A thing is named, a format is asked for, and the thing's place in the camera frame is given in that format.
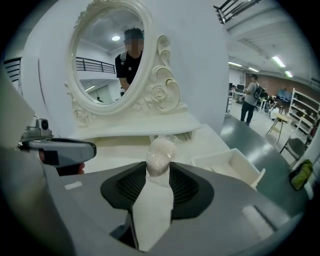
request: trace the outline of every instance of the gray floor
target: gray floor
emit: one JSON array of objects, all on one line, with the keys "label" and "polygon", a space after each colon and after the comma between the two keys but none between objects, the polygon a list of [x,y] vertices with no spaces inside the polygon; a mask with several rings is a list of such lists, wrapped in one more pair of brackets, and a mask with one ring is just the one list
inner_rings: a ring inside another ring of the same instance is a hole
[{"label": "gray floor", "polygon": [[289,183],[291,172],[287,161],[258,133],[233,116],[226,118],[220,134],[229,148],[237,148],[265,175],[257,190],[283,208],[290,216],[304,211],[308,195],[304,189],[295,191]]}]

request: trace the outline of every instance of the carved rose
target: carved rose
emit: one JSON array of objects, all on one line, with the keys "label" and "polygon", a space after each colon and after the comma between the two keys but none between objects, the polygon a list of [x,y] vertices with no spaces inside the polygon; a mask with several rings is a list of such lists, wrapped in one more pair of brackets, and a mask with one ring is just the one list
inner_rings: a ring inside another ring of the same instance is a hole
[{"label": "carved rose", "polygon": [[168,97],[167,90],[164,87],[158,85],[153,88],[152,97],[156,102],[162,102]]}]

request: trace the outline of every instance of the chair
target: chair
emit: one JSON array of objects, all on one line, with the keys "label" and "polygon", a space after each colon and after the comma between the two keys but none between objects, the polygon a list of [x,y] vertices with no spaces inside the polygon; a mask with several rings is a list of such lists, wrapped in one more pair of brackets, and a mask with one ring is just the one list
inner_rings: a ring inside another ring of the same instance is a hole
[{"label": "chair", "polygon": [[284,149],[286,149],[295,159],[295,161],[290,165],[292,167],[303,156],[306,151],[306,146],[299,138],[289,138],[281,149],[280,154]]}]

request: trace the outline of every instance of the mirror frame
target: mirror frame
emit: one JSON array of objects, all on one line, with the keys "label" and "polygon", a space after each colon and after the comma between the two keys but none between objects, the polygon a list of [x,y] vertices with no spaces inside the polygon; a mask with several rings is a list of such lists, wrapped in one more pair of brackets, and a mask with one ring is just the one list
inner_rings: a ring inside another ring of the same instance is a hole
[{"label": "mirror frame", "polygon": [[[129,9],[142,21],[145,39],[141,63],[131,86],[123,97],[111,104],[97,103],[89,99],[81,89],[82,85],[76,69],[77,46],[81,38],[81,31],[87,28],[98,15],[121,8]],[[66,55],[67,84],[65,85],[70,91],[72,101],[76,100],[81,107],[96,115],[115,114],[132,106],[143,93],[154,66],[156,51],[157,38],[154,34],[153,18],[142,3],[137,0],[94,0],[87,6],[86,11],[81,12],[75,24]]]}]

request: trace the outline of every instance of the concrete floor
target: concrete floor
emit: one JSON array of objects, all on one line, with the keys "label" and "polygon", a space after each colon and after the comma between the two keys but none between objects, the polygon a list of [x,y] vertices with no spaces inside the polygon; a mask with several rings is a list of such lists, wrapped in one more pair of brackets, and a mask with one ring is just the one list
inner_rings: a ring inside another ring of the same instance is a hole
[{"label": "concrete floor", "polygon": [[292,217],[303,212],[309,200],[307,192],[305,189],[295,191],[288,178],[291,172],[288,162],[291,164],[294,159],[285,150],[279,154],[289,136],[299,137],[300,134],[296,134],[294,129],[286,124],[283,126],[279,143],[273,146],[279,134],[271,133],[265,136],[273,121],[264,113],[255,111],[248,127],[239,120],[241,107],[240,104],[232,104],[232,116],[224,120],[221,138],[229,148],[239,149],[258,170],[265,168],[265,175],[257,187],[260,193],[282,207]]}]

